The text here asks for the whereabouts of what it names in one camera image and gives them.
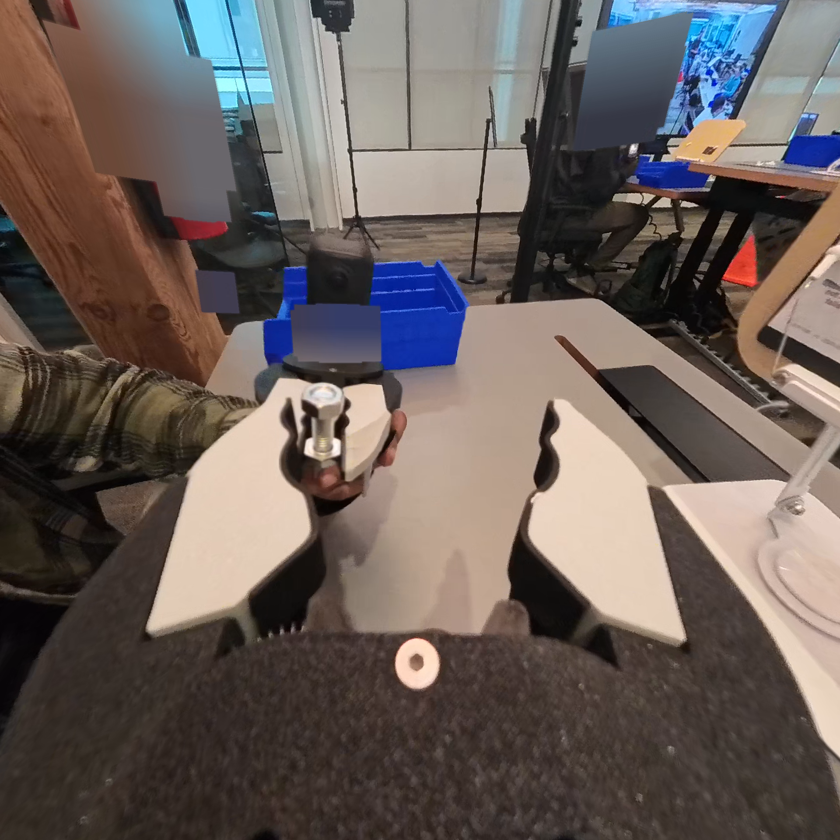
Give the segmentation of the black tripod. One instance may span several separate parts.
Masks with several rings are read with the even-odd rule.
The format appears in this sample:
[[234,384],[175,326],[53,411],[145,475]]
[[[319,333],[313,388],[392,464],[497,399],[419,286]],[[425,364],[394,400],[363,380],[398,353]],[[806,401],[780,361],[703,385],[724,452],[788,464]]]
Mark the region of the black tripod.
[[380,245],[368,230],[368,227],[366,226],[361,215],[358,186],[354,166],[354,148],[350,119],[349,93],[346,80],[347,77],[345,72],[342,38],[344,34],[350,32],[350,28],[354,20],[354,2],[310,1],[310,8],[312,18],[318,20],[322,24],[324,30],[334,36],[338,50],[340,84],[342,93],[341,102],[343,108],[344,128],[346,133],[347,155],[350,168],[350,183],[353,200],[353,217],[351,219],[350,225],[345,233],[344,238],[348,238],[352,232],[356,232],[358,233],[362,241],[364,241],[367,245],[372,245],[374,249],[380,250]]

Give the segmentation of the black microphone stand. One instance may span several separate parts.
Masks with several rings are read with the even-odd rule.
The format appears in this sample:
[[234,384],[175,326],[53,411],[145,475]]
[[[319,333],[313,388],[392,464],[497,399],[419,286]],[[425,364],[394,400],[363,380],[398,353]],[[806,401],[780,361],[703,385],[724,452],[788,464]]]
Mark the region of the black microphone stand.
[[489,116],[485,122],[485,133],[482,145],[481,163],[479,171],[479,187],[476,197],[476,212],[474,235],[472,241],[469,269],[458,274],[458,282],[465,286],[480,286],[487,283],[487,276],[478,271],[478,245],[480,240],[480,225],[484,202],[485,183],[487,178],[487,162],[490,148],[497,148],[497,114],[495,96],[492,86],[488,87]]

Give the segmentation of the person's left forearm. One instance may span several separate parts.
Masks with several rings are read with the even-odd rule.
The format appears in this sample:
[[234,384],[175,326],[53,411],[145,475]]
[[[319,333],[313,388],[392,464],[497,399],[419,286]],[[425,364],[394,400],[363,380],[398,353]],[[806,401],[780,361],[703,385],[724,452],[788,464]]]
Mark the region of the person's left forearm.
[[185,474],[257,403],[189,381],[68,350],[2,344],[2,476]]

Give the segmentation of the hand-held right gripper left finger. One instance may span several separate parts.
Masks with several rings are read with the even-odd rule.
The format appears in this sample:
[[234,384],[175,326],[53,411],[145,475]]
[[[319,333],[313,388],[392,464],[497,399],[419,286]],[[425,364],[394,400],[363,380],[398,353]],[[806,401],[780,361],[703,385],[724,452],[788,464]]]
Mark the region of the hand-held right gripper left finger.
[[273,392],[188,473],[145,626],[233,620],[246,641],[301,629],[326,563],[300,466],[299,392]]

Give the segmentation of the orange traffic cone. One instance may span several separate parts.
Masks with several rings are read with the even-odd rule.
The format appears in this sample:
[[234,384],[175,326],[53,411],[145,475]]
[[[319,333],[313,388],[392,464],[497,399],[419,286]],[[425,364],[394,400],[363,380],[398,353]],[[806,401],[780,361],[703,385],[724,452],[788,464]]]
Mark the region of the orange traffic cone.
[[748,289],[759,285],[755,237],[750,235],[725,269],[722,280]]

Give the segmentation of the blue plastic bin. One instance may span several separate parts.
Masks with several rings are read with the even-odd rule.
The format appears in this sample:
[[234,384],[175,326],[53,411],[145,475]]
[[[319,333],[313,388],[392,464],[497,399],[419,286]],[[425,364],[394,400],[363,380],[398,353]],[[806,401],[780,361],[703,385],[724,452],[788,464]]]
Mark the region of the blue plastic bin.
[[[307,301],[304,266],[283,271],[283,301],[264,321],[266,362],[279,363],[292,351],[291,312]],[[420,261],[374,265],[371,304],[381,308],[382,363],[401,371],[455,364],[466,319],[467,299],[445,265]]]

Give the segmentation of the steel hex bolt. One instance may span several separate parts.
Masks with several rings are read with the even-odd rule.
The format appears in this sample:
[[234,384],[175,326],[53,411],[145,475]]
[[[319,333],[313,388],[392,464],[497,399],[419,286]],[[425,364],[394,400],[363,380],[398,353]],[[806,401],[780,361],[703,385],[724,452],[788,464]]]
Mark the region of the steel hex bolt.
[[319,463],[341,457],[341,441],[335,435],[335,418],[310,418],[309,430],[302,446],[304,458]]

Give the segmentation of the white stand base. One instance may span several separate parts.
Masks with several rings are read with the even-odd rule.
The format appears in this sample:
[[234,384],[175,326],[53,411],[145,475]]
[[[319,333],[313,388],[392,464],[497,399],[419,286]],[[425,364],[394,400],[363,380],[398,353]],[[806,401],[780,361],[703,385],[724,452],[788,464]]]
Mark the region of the white stand base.
[[823,422],[793,476],[666,488],[770,632],[835,759],[839,754],[839,520],[812,493],[838,453],[838,375],[782,360],[800,344],[838,363],[838,244],[775,312],[772,383]]

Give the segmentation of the small blue bin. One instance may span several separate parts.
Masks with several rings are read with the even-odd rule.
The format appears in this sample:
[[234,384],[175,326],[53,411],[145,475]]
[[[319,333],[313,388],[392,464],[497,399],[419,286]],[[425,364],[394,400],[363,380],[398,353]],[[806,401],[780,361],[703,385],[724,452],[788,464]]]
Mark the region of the small blue bin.
[[662,189],[689,188],[693,175],[687,161],[641,160],[635,172],[639,185]]
[[782,156],[782,162],[825,169],[839,159],[839,141],[839,133],[795,135]]

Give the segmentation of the grey office chair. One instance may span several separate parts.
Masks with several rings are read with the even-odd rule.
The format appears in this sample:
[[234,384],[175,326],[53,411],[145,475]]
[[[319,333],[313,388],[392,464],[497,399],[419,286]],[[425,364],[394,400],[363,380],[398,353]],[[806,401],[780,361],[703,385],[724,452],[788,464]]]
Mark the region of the grey office chair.
[[231,226],[224,234],[192,241],[190,246],[198,269],[232,275],[239,314],[277,315],[288,255],[276,235]]

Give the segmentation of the black metal frame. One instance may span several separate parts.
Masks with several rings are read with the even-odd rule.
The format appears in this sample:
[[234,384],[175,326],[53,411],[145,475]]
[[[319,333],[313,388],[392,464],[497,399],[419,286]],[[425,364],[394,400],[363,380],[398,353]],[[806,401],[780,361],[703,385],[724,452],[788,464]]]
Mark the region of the black metal frame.
[[564,113],[565,82],[576,44],[581,2],[562,1],[553,40],[548,80],[534,144],[527,202],[521,216],[518,256],[511,279],[510,303],[529,300],[539,252],[539,233],[553,181],[555,156]]

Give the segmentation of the tan board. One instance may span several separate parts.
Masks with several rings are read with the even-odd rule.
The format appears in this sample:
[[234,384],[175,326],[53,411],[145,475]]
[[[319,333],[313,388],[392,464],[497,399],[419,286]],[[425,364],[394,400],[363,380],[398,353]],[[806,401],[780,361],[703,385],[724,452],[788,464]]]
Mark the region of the tan board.
[[740,119],[708,119],[695,128],[670,152],[675,161],[709,164],[737,139],[747,123]]

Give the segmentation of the wooden office desk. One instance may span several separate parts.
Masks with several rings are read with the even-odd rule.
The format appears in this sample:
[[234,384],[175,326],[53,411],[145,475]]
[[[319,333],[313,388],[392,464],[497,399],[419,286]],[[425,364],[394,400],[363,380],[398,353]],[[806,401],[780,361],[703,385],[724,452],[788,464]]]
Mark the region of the wooden office desk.
[[[713,183],[706,197],[707,214],[668,295],[668,309],[684,322],[702,318],[756,214],[807,222],[815,213],[805,203],[774,195],[774,189],[830,195],[838,189],[839,182],[838,175],[827,170],[788,164],[693,162],[689,170],[711,176]],[[733,214],[734,218],[705,274],[696,282],[724,214]]]

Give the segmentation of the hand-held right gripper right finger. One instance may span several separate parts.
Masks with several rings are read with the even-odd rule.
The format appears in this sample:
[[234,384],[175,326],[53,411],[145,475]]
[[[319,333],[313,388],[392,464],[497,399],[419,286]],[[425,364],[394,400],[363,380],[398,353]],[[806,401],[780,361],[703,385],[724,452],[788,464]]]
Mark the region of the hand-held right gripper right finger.
[[554,399],[533,481],[508,562],[509,598],[531,635],[586,647],[614,629],[683,647],[649,485],[630,457],[571,402]]

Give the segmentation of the wall screen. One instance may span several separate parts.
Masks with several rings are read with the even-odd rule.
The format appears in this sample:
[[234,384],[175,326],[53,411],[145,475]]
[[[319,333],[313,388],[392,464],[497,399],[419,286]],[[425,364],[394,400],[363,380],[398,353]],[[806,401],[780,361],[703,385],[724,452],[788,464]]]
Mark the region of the wall screen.
[[604,1],[597,29],[690,13],[686,50],[657,136],[686,137],[698,122],[733,119],[770,44],[784,1]]

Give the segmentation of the dark backpack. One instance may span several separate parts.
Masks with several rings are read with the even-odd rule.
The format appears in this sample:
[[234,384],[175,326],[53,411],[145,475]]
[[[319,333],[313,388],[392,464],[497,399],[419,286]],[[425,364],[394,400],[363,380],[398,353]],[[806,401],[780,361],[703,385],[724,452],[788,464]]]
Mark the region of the dark backpack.
[[610,300],[611,307],[637,325],[665,320],[665,302],[676,275],[682,236],[674,232],[646,247],[633,274]]

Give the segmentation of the person's left hand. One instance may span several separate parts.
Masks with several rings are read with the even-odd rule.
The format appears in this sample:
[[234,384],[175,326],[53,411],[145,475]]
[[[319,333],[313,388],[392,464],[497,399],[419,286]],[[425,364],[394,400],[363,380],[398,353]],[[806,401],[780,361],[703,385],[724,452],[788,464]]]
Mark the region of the person's left hand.
[[[384,449],[374,469],[390,468],[396,460],[396,453],[402,441],[407,426],[407,417],[403,410],[398,409],[392,414],[391,443]],[[351,500],[364,493],[364,478],[360,477],[348,482],[342,479],[338,467],[328,466],[316,468],[312,464],[304,466],[302,484],[307,492],[316,498],[326,501]]]

